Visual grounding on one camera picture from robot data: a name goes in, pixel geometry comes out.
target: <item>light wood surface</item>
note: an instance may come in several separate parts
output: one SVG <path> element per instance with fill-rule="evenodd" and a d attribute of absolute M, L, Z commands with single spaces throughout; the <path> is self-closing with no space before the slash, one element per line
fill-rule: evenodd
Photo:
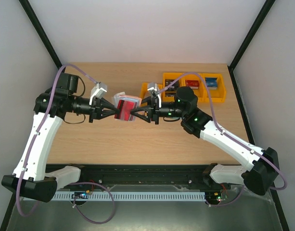
<path fill-rule="evenodd" d="M 139 64 L 139 63 L 74 63 L 97 81 L 108 86 L 105 98 L 121 91 L 140 95 L 142 82 L 162 82 L 163 72 L 221 73 L 227 89 L 225 103 L 215 103 L 218 122 L 233 134 L 247 140 L 226 64 Z M 67 73 L 80 75 L 73 68 Z M 93 84 L 83 77 L 89 98 Z M 82 91 L 79 84 L 78 94 Z M 210 114 L 209 103 L 198 107 Z M 66 120 L 75 122 L 81 116 L 68 114 Z M 218 147 L 186 133 L 180 122 L 159 125 L 137 119 L 135 122 L 115 120 L 113 117 L 89 123 L 69 125 L 63 122 L 52 144 L 48 163 L 77 164 L 236 164 Z"/>

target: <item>black cable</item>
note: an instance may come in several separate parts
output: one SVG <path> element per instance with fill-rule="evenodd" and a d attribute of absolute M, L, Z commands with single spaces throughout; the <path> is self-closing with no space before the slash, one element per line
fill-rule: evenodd
<path fill-rule="evenodd" d="M 80 95 L 75 95 L 76 97 L 82 97 L 84 94 L 85 94 L 85 83 L 84 83 L 84 81 L 83 81 L 83 79 L 80 77 L 80 76 L 78 76 L 79 77 L 79 79 L 81 80 L 81 82 L 82 82 L 82 84 L 83 84 L 83 92 L 82 92 L 82 94 L 80 94 Z"/>
<path fill-rule="evenodd" d="M 67 124 L 82 124 L 82 123 L 84 123 L 84 121 L 85 121 L 85 119 L 86 119 L 86 116 L 85 116 L 84 114 L 83 114 L 83 116 L 84 116 L 84 119 L 83 119 L 83 121 L 80 121 L 80 122 L 70 123 L 70 122 L 65 121 L 65 118 L 63 119 L 63 121 L 64 121 L 65 123 L 67 123 Z"/>
<path fill-rule="evenodd" d="M 177 118 L 177 119 L 166 119 L 166 118 L 168 118 L 168 117 L 163 117 L 163 120 L 165 122 L 176 122 L 176 121 L 179 121 L 180 120 L 180 118 Z"/>

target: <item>purple cable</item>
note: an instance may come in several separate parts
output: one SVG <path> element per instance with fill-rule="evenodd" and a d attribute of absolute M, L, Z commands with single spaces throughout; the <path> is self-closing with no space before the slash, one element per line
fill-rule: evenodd
<path fill-rule="evenodd" d="M 69 184 L 69 185 L 81 185 L 81 184 L 91 184 L 91 185 L 96 185 L 96 186 L 101 187 L 102 189 L 106 190 L 106 191 L 109 193 L 110 197 L 111 197 L 112 204 L 113 204 L 113 210 L 112 210 L 112 213 L 111 213 L 111 215 L 109 216 L 109 218 L 108 218 L 107 220 L 105 220 L 105 221 L 93 221 L 93 220 L 91 220 L 91 219 L 88 219 L 88 218 L 87 218 L 87 217 L 86 217 L 86 216 L 80 211 L 80 209 L 79 209 L 78 206 L 76 205 L 76 199 L 78 198 L 78 196 L 76 196 L 76 197 L 74 198 L 74 202 L 73 202 L 74 207 L 77 209 L 77 211 L 81 214 L 81 216 L 82 216 L 85 220 L 87 220 L 88 222 L 90 222 L 90 223 L 92 223 L 92 224 L 95 224 L 95 225 L 101 225 L 101 224 L 105 224 L 105 223 L 109 222 L 109 221 L 113 218 L 113 216 L 114 216 L 114 214 L 115 214 L 115 210 L 116 210 L 116 207 L 115 207 L 115 201 L 114 201 L 114 198 L 113 198 L 112 194 L 110 193 L 110 191 L 109 191 L 106 187 L 103 187 L 102 185 L 97 184 L 97 183 L 93 183 L 93 182 L 77 182 L 77 183 L 71 183 L 71 184 Z"/>
<path fill-rule="evenodd" d="M 208 204 L 208 206 L 210 206 L 210 207 L 223 207 L 223 206 L 231 205 L 231 204 L 233 204 L 235 201 L 238 200 L 238 198 L 243 194 L 243 192 L 244 192 L 244 185 L 243 185 L 242 189 L 240 190 L 239 194 L 236 196 L 236 198 L 235 198 L 234 200 L 232 200 L 232 201 L 226 203 L 226 204 L 222 204 L 222 205 L 211 205 L 207 200 L 206 200 L 205 202 L 206 202 L 206 204 Z"/>
<path fill-rule="evenodd" d="M 179 76 L 177 79 L 175 79 L 174 81 L 172 81 L 169 85 L 167 85 L 165 88 L 159 90 L 156 94 L 160 94 L 162 92 L 164 92 L 165 90 L 167 90 L 169 87 L 171 87 L 174 83 L 176 83 L 178 80 L 180 80 L 182 77 L 187 76 L 187 75 L 196 75 L 200 78 L 200 80 L 203 82 L 204 87 L 207 90 L 207 94 L 208 94 L 208 98 L 209 98 L 209 104 L 210 104 L 210 110 L 211 110 L 211 114 L 215 123 L 216 128 L 223 133 L 223 130 L 220 128 L 220 126 L 218 125 L 218 122 L 216 120 L 216 115 L 215 115 L 215 111 L 214 111 L 214 106 L 213 103 L 211 101 L 211 95 L 209 92 L 209 89 L 206 85 L 205 80 L 196 72 L 187 72 L 182 74 L 181 76 Z M 251 151 L 252 149 L 250 147 L 248 147 L 247 145 L 243 144 L 242 142 L 240 142 L 239 140 L 235 139 L 234 137 L 230 136 L 229 134 L 227 134 L 226 132 L 223 133 L 226 137 L 228 137 L 229 139 L 231 139 L 232 141 L 234 141 L 235 143 L 239 144 L 240 146 L 244 147 L 246 150 Z M 269 161 L 266 157 L 260 155 L 258 152 L 254 151 L 254 154 L 257 155 L 259 158 L 262 158 L 265 162 L 267 162 L 283 179 L 284 185 L 280 188 L 276 188 L 276 187 L 270 187 L 270 189 L 273 190 L 284 190 L 287 187 L 287 180 L 286 177 L 284 176 L 284 174 L 271 162 Z"/>
<path fill-rule="evenodd" d="M 46 119 L 47 119 L 47 116 L 49 114 L 49 111 L 51 109 L 51 105 L 52 105 L 52 101 L 53 101 L 53 97 L 54 97 L 54 93 L 55 93 L 55 89 L 56 89 L 56 85 L 57 85 L 57 81 L 62 73 L 62 71 L 64 70 L 64 68 L 66 68 L 67 66 L 71 66 L 73 68 L 75 68 L 76 70 L 78 70 L 81 74 L 85 75 L 87 78 L 89 78 L 92 82 L 94 82 L 95 84 L 97 83 L 97 81 L 95 81 L 92 77 L 90 77 L 88 74 L 86 74 L 84 71 L 82 71 L 80 68 L 78 68 L 77 66 L 73 65 L 73 64 L 64 64 L 63 66 L 61 66 L 61 68 L 58 70 L 58 72 L 56 73 L 56 76 L 55 76 L 55 79 L 54 79 L 54 82 L 53 82 L 53 86 L 52 86 L 52 90 L 51 90 L 51 93 L 50 93 L 50 99 L 49 99 L 49 102 L 48 102 L 48 107 L 47 107 L 47 110 L 45 112 L 45 115 L 43 116 L 39 126 L 37 127 L 36 129 L 36 132 L 38 133 L 42 127 L 42 125 L 45 123 Z M 37 134 L 35 134 L 33 137 L 32 137 L 32 140 L 31 140 L 31 143 L 27 149 L 27 152 L 26 152 L 26 157 L 24 159 L 24 162 L 23 162 L 23 168 L 26 168 L 27 166 L 27 163 L 28 163 L 28 159 L 30 157 L 30 154 L 31 154 L 31 150 L 32 150 L 32 147 L 34 145 L 34 142 L 36 140 L 36 137 L 37 137 Z M 33 208 L 29 211 L 29 213 L 25 214 L 23 211 L 22 211 L 22 208 L 21 208 L 21 205 L 20 205 L 20 190 L 21 190 L 21 184 L 22 184 L 22 179 L 24 177 L 24 173 L 25 171 L 23 170 L 20 174 L 20 177 L 19 177 L 19 180 L 18 180 L 18 184 L 17 184 L 17 190 L 16 190 L 16 206 L 17 206 L 17 209 L 18 209 L 18 212 L 21 216 L 23 217 L 28 217 L 30 216 L 34 210 L 36 209 L 37 205 L 39 204 L 39 201 L 37 201 Z"/>

